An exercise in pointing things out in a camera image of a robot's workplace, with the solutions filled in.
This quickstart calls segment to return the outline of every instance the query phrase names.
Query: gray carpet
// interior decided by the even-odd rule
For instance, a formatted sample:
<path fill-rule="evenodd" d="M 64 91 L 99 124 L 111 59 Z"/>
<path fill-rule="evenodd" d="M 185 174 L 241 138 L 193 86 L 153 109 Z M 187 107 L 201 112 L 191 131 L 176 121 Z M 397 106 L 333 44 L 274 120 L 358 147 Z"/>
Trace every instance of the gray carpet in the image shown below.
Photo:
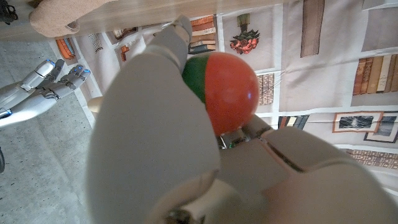
<path fill-rule="evenodd" d="M 47 42 L 0 42 L 0 49 L 0 88 L 57 59 Z M 89 223 L 83 176 L 90 134 L 74 94 L 38 118 L 0 128 L 0 223 Z"/>

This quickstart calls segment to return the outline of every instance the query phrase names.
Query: red and green ball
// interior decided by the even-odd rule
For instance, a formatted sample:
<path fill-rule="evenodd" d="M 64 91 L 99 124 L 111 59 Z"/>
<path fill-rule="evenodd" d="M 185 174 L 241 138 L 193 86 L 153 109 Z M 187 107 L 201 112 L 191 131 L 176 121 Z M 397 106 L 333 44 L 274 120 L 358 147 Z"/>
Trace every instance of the red and green ball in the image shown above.
<path fill-rule="evenodd" d="M 237 56 L 212 52 L 190 58 L 182 78 L 206 105 L 217 136 L 247 124 L 256 111 L 256 74 Z"/>

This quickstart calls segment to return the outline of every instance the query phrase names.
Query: white robotic hand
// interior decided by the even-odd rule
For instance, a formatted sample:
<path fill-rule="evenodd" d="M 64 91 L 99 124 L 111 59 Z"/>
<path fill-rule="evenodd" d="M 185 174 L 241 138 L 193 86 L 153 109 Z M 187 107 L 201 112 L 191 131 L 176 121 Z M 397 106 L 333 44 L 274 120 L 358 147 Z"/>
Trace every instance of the white robotic hand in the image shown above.
<path fill-rule="evenodd" d="M 46 60 L 30 72 L 22 81 L 10 84 L 0 89 L 0 117 L 5 111 L 33 94 L 45 77 L 53 70 L 55 64 Z"/>
<path fill-rule="evenodd" d="M 41 80 L 40 86 L 34 88 L 31 95 L 0 113 L 0 128 L 26 121 L 46 112 L 57 100 L 79 88 L 91 73 L 89 70 L 84 70 L 82 65 L 77 65 L 57 83 L 51 82 L 58 77 L 62 65 L 63 60 L 58 60 L 48 80 Z"/>

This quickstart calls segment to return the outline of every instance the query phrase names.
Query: robotic arm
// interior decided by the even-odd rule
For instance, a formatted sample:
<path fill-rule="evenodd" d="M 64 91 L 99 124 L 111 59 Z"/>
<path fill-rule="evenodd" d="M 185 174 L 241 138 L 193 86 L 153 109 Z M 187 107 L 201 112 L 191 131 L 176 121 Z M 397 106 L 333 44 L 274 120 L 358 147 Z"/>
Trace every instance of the robotic arm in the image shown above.
<path fill-rule="evenodd" d="M 44 81 L 54 66 L 55 64 L 52 61 L 46 60 L 37 66 L 34 71 L 30 72 L 22 81 L 0 89 L 0 113 L 9 110 L 33 94 L 35 88 Z"/>
<path fill-rule="evenodd" d="M 13 86 L 12 88 L 6 86 L 5 89 L 1 89 L 3 94 L 0 96 L 3 96 L 5 99 L 3 102 L 7 103 L 4 104 L 3 112 L 0 113 L 0 128 L 26 121 L 46 112 L 59 99 L 79 88 L 91 73 L 89 70 L 84 70 L 82 65 L 77 65 L 60 81 L 53 83 L 57 79 L 63 63 L 63 60 L 58 60 L 56 64 L 51 63 L 52 67 L 55 66 L 55 68 L 50 71 L 46 70 L 49 75 L 45 77 L 38 73 L 42 70 L 38 68 L 43 67 L 43 64 L 40 64 L 34 71 L 34 74 L 37 74 L 34 76 L 36 79 L 32 78 L 32 72 L 20 83 L 9 85 Z"/>
<path fill-rule="evenodd" d="M 105 94 L 86 173 L 95 223 L 397 223 L 368 172 L 301 130 L 254 116 L 242 128 L 250 141 L 229 134 L 234 147 L 219 150 L 182 80 L 191 34 L 179 17 Z"/>

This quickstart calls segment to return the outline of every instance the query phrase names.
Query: framed picture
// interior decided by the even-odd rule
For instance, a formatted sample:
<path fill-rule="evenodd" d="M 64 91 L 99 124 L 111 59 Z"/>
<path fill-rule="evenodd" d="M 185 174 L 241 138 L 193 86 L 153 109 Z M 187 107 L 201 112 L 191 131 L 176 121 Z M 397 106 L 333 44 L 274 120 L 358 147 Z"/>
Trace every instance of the framed picture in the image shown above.
<path fill-rule="evenodd" d="M 398 138 L 398 111 L 385 112 L 379 129 L 375 133 L 366 133 L 364 141 L 395 143 Z"/>
<path fill-rule="evenodd" d="M 375 133 L 379 128 L 382 117 L 382 111 L 336 113 L 335 122 L 333 123 L 333 133 Z"/>

